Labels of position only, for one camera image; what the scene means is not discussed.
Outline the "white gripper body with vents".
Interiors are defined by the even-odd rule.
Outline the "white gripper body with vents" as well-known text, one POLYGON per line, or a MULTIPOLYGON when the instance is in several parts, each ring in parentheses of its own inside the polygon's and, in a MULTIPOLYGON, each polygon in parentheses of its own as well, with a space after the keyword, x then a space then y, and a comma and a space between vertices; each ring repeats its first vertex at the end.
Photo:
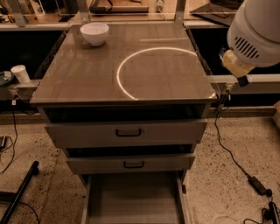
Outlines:
POLYGON ((280 1, 244 1, 227 32, 234 55, 253 67, 280 62, 280 1))

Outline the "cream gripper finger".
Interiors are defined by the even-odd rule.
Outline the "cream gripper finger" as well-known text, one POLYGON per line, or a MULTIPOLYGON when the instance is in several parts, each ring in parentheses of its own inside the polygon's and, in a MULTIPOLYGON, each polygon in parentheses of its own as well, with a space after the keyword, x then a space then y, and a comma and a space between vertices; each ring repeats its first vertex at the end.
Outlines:
POLYGON ((239 60, 232 50, 226 50, 221 61, 223 66, 236 78, 246 76, 254 69, 253 66, 239 60))

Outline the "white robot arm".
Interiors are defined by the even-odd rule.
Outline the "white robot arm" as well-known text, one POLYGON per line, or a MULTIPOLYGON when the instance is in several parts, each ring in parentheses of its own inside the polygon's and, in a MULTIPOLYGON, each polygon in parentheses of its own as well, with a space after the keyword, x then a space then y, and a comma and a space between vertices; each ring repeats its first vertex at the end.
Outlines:
POLYGON ((222 64, 237 79, 280 62, 280 0, 244 0, 227 31, 222 64))

